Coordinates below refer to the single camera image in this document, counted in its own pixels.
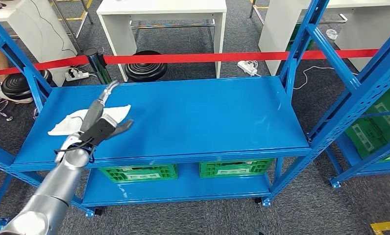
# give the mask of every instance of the white desk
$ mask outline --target white desk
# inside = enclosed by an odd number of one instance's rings
[[[6,7],[0,9],[0,22],[10,25],[38,62],[76,56],[73,44],[48,1],[13,0],[3,3]],[[64,83],[68,68],[50,70],[57,86]]]
[[[143,20],[215,19],[214,53],[222,53],[226,12],[225,0],[103,0],[97,9],[114,55],[136,53],[129,22]],[[219,78],[221,62],[216,62],[215,66]],[[127,81],[124,64],[119,64],[119,68]]]
[[[259,40],[262,52],[285,51],[299,15],[310,0],[272,0],[268,6]],[[390,0],[330,0],[326,13],[350,13],[335,43],[340,49],[379,48],[390,36]],[[350,61],[360,70],[370,58]],[[280,65],[266,61],[271,75]]]

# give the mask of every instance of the robotic arm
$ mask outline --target robotic arm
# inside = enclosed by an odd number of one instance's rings
[[[81,125],[81,131],[67,137],[58,151],[58,165],[45,177],[22,211],[0,235],[53,235],[58,231],[78,187],[81,172],[100,142],[128,130],[133,123],[117,123],[103,115],[104,104],[118,81],[110,83],[95,100]]]

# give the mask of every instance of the white plug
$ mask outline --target white plug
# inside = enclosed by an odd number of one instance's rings
[[[257,75],[257,66],[252,61],[239,61],[237,66],[240,67],[244,72],[250,74],[250,76]]]
[[[87,72],[82,72],[81,70],[78,70],[76,68],[70,68],[66,73],[65,73],[65,78],[67,81],[75,81],[83,78],[87,78],[90,75]]]

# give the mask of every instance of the white cloth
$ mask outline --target white cloth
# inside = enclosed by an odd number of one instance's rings
[[[82,109],[67,115],[64,120],[57,124],[51,131],[48,131],[50,136],[68,136],[78,132],[81,128],[82,121],[87,114],[88,109]],[[108,114],[117,123],[123,121],[130,111],[130,105],[123,107],[104,108],[103,114]]]

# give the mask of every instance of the sneaker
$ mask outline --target sneaker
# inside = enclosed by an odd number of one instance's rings
[[[33,101],[32,98],[27,98],[27,99],[11,99],[7,96],[5,96],[5,94],[3,94],[3,92],[1,91],[1,85],[0,85],[0,98],[2,99],[7,99],[7,100],[10,100],[10,101],[13,101],[15,103],[20,103],[20,104],[29,104]]]

